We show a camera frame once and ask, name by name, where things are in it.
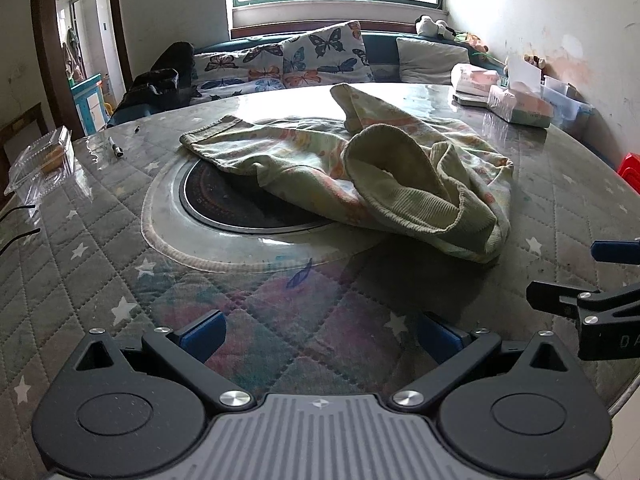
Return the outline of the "large butterfly print cushion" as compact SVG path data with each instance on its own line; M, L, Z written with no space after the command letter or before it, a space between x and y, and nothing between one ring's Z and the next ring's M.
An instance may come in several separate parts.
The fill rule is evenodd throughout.
M360 21L326 26L280 43L286 88L366 84L374 76Z

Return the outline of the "colourful plush toy pile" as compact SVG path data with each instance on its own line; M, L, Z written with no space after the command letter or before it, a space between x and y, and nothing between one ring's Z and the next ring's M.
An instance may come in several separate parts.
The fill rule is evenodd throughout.
M486 54L489 51L480 37L472 34L472 32L457 32L454 35L454 41L469 49L473 49L475 52Z

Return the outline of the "black white plush toy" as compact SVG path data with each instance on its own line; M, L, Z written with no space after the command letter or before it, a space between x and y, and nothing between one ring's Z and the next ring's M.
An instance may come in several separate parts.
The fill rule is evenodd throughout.
M422 14L414 23L416 33L422 37L440 38L454 41L457 33L444 20L434 21L429 15Z

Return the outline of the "blue white cabinet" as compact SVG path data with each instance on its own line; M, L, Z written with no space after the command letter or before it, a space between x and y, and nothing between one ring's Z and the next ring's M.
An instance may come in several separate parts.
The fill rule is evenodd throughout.
M82 128L91 136L106 128L110 116L107 114L102 92L102 76L95 74L83 82L70 87Z

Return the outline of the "clear plastic storage bin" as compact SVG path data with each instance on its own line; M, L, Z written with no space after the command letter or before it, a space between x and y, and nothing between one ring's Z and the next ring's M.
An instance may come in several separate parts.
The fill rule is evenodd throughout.
M594 108L578 96L571 84L550 76L544 76L540 94L553 108L552 124L574 139L582 140Z

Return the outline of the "clear plastic food container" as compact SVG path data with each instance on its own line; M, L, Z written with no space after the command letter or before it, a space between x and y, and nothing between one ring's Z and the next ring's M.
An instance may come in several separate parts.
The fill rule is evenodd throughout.
M72 135L66 127L57 128L21 151L9 169L4 194L16 194L24 203L37 203L74 171Z

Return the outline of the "pink tissue pack far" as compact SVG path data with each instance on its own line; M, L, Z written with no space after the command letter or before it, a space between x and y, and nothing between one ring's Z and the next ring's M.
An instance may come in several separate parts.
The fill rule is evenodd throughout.
M485 107L489 91L501 78L496 70L485 70L473 64L456 64L451 70L454 99L463 106Z

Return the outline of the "grey plain cushion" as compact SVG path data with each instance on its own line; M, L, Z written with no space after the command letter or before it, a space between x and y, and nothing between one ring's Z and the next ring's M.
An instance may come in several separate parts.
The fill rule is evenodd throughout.
M397 38L399 77L404 84L444 84L450 86L457 64L469 64L464 47L438 42Z

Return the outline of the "black marker pen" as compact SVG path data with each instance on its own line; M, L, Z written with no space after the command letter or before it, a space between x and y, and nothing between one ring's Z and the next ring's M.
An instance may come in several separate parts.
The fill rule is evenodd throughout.
M122 148L120 146L118 146L114 139L110 136L108 138L108 143L111 145L111 149L114 153L114 156L116 158L122 158L122 156L124 156L124 151L122 150Z

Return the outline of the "pink green tissue pack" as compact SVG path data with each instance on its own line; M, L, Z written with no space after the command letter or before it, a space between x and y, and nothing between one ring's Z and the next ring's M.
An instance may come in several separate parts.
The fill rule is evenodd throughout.
M509 124L543 129L550 126L554 115L550 103L520 82L514 88L494 84L488 93L487 107Z

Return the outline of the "black clothing pile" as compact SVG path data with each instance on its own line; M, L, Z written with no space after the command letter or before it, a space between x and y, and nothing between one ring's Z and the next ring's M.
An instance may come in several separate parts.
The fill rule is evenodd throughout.
M174 42L148 72L134 78L116 110L120 112L149 105L163 112L187 106L193 96L195 75L193 44L187 41Z

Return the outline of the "red plastic stool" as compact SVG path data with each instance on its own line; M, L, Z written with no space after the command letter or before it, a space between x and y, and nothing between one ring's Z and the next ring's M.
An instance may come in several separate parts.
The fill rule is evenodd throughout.
M617 174L637 193L640 193L640 155L628 153L620 163Z

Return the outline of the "long butterfly print cushion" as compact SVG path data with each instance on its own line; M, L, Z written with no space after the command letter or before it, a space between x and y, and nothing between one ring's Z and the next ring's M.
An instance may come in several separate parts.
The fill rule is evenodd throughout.
M280 44L234 52L196 54L190 104L282 90L282 74L283 51Z

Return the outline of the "round black induction cooktop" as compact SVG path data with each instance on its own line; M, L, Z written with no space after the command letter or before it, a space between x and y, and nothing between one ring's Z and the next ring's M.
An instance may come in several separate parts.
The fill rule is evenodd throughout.
M307 231L329 220L274 196L257 178L219 170L199 159L181 178L180 204L194 220L238 234L267 235Z

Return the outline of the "green patterned child's garment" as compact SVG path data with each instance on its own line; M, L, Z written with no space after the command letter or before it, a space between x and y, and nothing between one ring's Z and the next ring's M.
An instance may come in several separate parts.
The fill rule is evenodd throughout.
M457 119L418 117L337 84L344 119L227 115L181 144L217 169L323 218L486 263L510 234L513 164Z

